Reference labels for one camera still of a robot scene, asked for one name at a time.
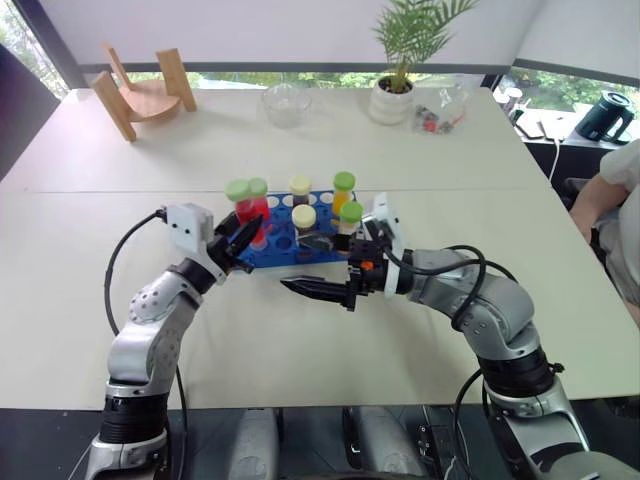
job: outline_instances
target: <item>person's arm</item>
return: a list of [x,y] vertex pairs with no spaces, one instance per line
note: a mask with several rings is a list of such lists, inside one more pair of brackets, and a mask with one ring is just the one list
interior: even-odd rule
[[591,227],[601,215],[613,210],[629,196],[624,185],[612,185],[596,175],[580,191],[569,215],[587,243],[591,243]]

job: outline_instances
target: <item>test tube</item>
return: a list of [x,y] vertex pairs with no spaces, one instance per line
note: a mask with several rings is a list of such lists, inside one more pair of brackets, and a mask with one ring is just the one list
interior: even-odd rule
[[360,220],[362,220],[362,205],[358,202],[349,201],[342,205],[340,209],[340,225],[338,227],[338,233],[345,235],[351,235],[360,226]]
[[339,216],[342,206],[351,201],[353,187],[356,185],[356,177],[350,172],[339,172],[333,179],[333,206],[331,211]]
[[313,231],[316,224],[316,211],[309,205],[298,205],[291,212],[291,220],[296,227],[296,244],[298,244],[300,235]]
[[[233,180],[224,189],[227,198],[235,203],[236,217],[238,217],[241,225],[258,215],[253,208],[250,192],[249,182],[244,179]],[[267,238],[264,234],[264,229],[260,227],[256,236],[253,237],[250,247],[253,250],[262,250],[266,246]]]
[[269,221],[269,202],[267,202],[267,182],[264,178],[254,177],[249,180],[249,195],[253,200],[256,215],[262,214],[262,223]]
[[296,175],[289,180],[289,189],[293,195],[293,208],[298,205],[309,205],[311,179],[304,175]]

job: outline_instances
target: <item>potted plant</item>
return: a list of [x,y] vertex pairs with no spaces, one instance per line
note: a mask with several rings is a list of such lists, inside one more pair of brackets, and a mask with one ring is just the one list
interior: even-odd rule
[[475,6],[476,0],[391,0],[373,30],[384,47],[391,75],[378,80],[371,92],[369,115],[378,123],[402,122],[413,100],[409,72],[451,39],[449,23]]

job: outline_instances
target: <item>green cap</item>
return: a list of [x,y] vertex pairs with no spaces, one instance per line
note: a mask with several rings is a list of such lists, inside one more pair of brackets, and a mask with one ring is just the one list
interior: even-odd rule
[[249,182],[244,179],[233,180],[227,183],[224,194],[232,202],[241,202],[249,198]]
[[340,209],[340,220],[349,223],[358,223],[362,220],[362,205],[358,202],[346,202]]
[[333,179],[333,186],[336,190],[345,192],[347,190],[353,190],[353,187],[356,186],[356,177],[349,172],[338,172]]
[[253,177],[249,179],[249,195],[251,197],[264,197],[267,194],[267,181],[264,178]]

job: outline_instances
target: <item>wooden stand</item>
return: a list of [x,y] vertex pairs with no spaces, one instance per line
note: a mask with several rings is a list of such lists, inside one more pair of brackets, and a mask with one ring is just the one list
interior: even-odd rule
[[115,50],[109,45],[104,48],[122,86],[118,89],[106,71],[98,75],[91,86],[127,141],[136,140],[132,122],[170,118],[179,110],[180,102],[187,112],[197,110],[178,49],[156,52],[164,80],[134,83],[129,80]]

